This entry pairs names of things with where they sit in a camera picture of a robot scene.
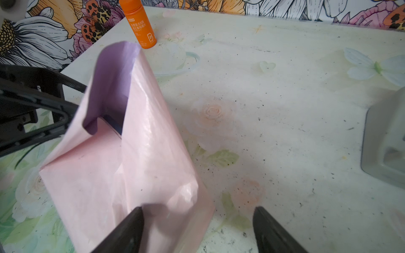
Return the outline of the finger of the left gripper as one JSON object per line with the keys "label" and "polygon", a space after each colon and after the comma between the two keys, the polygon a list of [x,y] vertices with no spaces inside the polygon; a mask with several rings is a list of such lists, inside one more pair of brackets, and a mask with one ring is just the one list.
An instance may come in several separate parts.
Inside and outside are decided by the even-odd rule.
{"label": "finger of the left gripper", "polygon": [[63,87],[84,93],[86,86],[58,71],[1,64],[1,123],[36,123],[33,111],[50,110],[54,122],[71,121],[78,106],[65,100]]}
{"label": "finger of the left gripper", "polygon": [[[1,157],[66,133],[78,105],[65,100],[64,85],[79,90],[79,83],[70,79],[11,81],[1,78]],[[53,122],[26,130],[26,125],[39,122],[39,109],[50,112]]]}

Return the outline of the purple wrapping paper sheet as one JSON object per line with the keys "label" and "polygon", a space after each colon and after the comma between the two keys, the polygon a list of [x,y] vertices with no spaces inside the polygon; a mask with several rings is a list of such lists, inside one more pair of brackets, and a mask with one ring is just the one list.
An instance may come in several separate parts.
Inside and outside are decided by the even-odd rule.
{"label": "purple wrapping paper sheet", "polygon": [[[122,124],[122,135],[105,120]],[[78,253],[141,207],[142,253],[195,253],[215,207],[138,44],[105,47],[40,176]]]}

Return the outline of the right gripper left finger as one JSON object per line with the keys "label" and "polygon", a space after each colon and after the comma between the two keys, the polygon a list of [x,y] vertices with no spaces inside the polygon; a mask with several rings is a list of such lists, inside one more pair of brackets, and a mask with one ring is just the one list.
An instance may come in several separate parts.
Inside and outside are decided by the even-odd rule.
{"label": "right gripper left finger", "polygon": [[141,207],[135,208],[92,253],[139,253],[144,228]]}

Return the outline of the dark blue gift box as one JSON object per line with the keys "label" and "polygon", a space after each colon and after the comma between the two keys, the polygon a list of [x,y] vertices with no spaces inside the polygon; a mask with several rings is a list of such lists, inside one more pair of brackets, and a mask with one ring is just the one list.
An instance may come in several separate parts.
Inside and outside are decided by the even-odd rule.
{"label": "dark blue gift box", "polygon": [[104,115],[103,119],[107,122],[118,134],[122,135],[122,124],[117,122],[113,117]]}

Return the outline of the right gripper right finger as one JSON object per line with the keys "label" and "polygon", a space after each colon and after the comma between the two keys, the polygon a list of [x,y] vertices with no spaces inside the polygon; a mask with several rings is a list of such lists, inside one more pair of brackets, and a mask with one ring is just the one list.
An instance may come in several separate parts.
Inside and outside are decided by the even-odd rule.
{"label": "right gripper right finger", "polygon": [[259,253],[308,253],[264,207],[255,208],[253,229]]}

